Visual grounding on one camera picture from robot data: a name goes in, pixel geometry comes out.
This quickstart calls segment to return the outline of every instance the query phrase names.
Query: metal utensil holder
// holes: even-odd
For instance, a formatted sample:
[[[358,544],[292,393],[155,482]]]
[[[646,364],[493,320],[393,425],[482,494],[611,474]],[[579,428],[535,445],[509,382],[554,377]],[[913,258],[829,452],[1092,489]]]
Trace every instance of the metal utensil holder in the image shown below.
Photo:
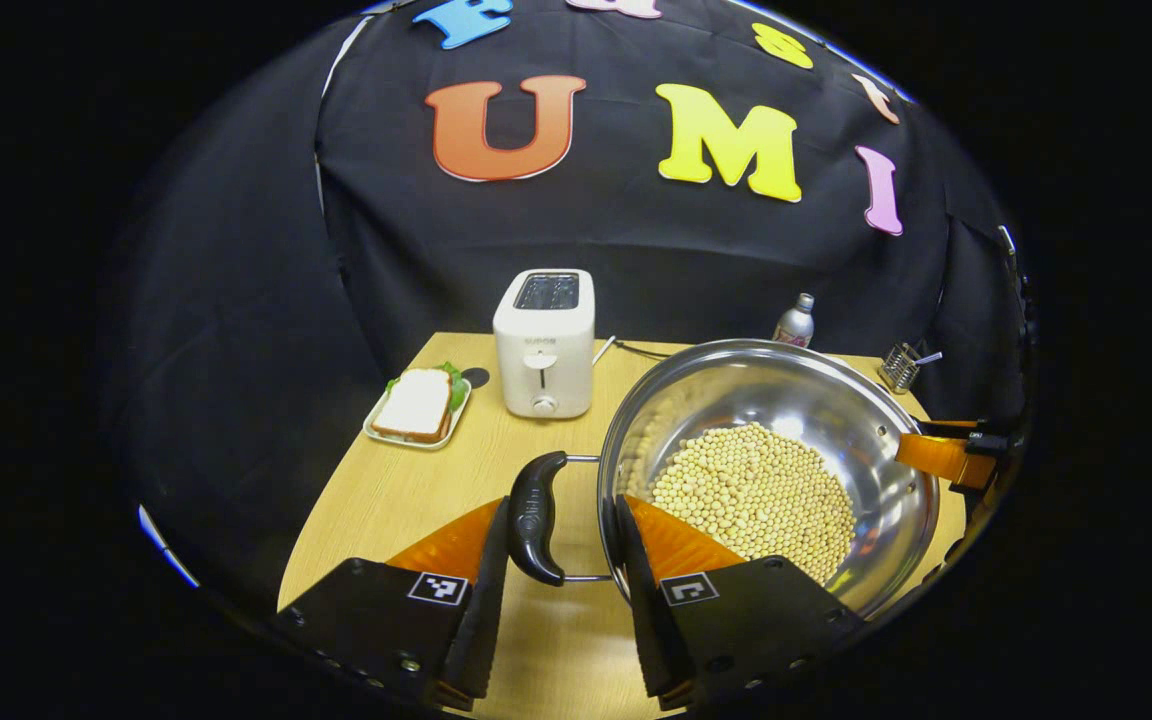
[[[904,395],[909,392],[910,386],[914,386],[914,378],[918,377],[922,369],[920,365],[915,364],[919,359],[922,356],[908,342],[893,346],[887,351],[887,359],[884,359],[882,365],[878,369],[878,377],[887,382],[888,389],[893,393]]]

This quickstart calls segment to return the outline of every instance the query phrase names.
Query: blue letter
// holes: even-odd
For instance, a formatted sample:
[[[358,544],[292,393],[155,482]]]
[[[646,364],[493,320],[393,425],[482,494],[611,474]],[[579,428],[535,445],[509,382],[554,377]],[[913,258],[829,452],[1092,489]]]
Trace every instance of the blue letter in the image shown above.
[[[412,23],[429,20],[444,35],[444,50],[453,50],[493,33],[509,24],[509,18],[490,18],[485,13],[508,13],[511,0],[450,0],[412,18]]]

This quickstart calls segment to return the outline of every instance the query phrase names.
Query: stainless steel pot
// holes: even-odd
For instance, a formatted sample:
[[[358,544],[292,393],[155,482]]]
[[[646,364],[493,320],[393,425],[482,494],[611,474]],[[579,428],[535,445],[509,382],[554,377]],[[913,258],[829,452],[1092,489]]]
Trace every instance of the stainless steel pot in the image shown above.
[[[652,498],[658,471],[687,438],[758,420],[820,452],[851,497],[856,538],[826,589],[872,617],[904,584],[937,529],[937,478],[896,462],[918,423],[878,384],[841,361],[760,340],[687,348],[650,369],[612,419],[602,455],[551,452],[526,464],[509,495],[509,555],[552,585],[614,579],[628,598],[616,497]],[[550,555],[552,483],[568,460],[600,462],[598,520],[611,575],[563,574]]]

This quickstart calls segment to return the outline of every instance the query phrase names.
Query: sandwich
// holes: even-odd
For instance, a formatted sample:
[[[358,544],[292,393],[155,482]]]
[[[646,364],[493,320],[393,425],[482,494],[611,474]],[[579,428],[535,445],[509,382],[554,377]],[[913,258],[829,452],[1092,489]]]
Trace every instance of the sandwich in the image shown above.
[[[407,370],[389,381],[389,395],[371,429],[408,442],[442,441],[452,430],[452,415],[465,402],[467,385],[449,363]]]

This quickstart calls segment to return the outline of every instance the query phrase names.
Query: yellow letter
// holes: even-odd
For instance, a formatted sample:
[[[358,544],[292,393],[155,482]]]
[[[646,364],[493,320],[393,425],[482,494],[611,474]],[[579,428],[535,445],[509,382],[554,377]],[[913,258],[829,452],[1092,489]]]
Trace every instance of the yellow letter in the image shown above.
[[[657,94],[673,109],[673,145],[660,161],[660,174],[685,182],[708,182],[713,170],[702,159],[700,144],[708,147],[723,182],[740,182],[749,161],[758,156],[758,168],[749,176],[749,188],[780,200],[803,199],[794,182],[794,118],[780,109],[755,105],[737,128],[714,96],[689,85],[658,85]]]
[[[753,23],[755,40],[763,50],[772,55],[776,55],[787,63],[796,65],[799,68],[812,69],[812,58],[808,58],[806,47],[797,41],[797,38],[785,35],[773,26],[765,26],[763,23]]]

